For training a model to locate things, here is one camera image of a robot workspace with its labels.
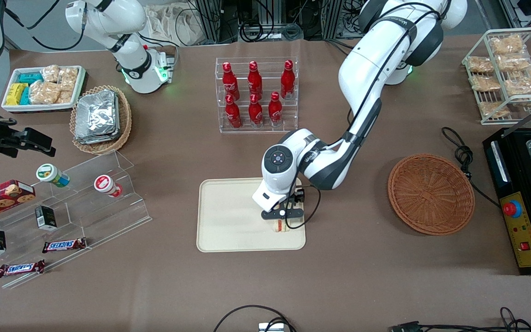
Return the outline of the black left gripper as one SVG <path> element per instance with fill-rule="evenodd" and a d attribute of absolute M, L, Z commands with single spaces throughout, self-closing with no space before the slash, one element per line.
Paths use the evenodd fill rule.
<path fill-rule="evenodd" d="M 304 216 L 304 197 L 304 188 L 299 187 L 295 189 L 289 198 L 279 202 L 269 212 L 262 211 L 261 218 L 264 220 L 275 220 L 273 225 L 274 231 L 279 231 L 279 220 L 287 219 L 287 229 L 292 230 L 294 228 L 294 219 Z"/>

